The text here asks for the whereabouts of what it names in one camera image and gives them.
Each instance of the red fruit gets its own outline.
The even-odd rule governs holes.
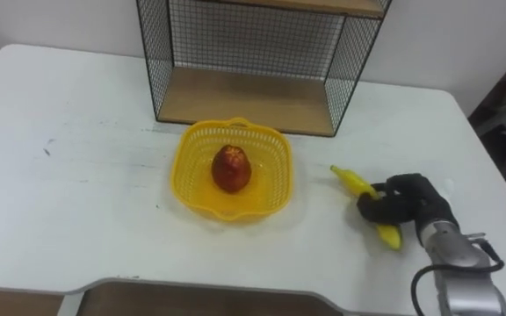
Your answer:
[[[251,164],[243,149],[226,145],[212,161],[212,178],[220,189],[236,193],[249,183]]]

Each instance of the wire rack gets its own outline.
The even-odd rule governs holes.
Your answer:
[[[391,0],[377,1],[385,15]],[[319,81],[332,135],[383,21],[211,0],[136,2],[157,118],[173,68],[197,68]]]

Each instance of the white wall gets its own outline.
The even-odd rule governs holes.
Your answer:
[[[448,90],[469,114],[506,71],[506,0],[393,0],[363,80]],[[10,43],[142,55],[134,0],[0,0]]]

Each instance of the white table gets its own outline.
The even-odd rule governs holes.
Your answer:
[[[371,182],[423,173],[463,231],[486,232],[506,262],[506,183],[446,92],[360,83],[335,138],[288,136],[293,200],[251,226],[204,220],[172,197],[186,127],[154,121],[142,59],[3,48],[0,289],[73,294],[125,280],[302,292],[345,311],[414,314],[409,282],[429,259],[413,226],[400,253],[386,249],[347,207],[332,163]],[[493,278],[506,296],[506,268]],[[437,314],[431,276],[418,294]]]

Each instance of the yellow basket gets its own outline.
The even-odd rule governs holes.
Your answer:
[[[241,147],[251,164],[249,183],[233,194],[218,188],[211,174],[212,160],[224,145]],[[201,121],[181,137],[170,180],[175,197],[195,212],[226,221],[258,219],[290,200],[290,144],[274,129],[244,118]]]

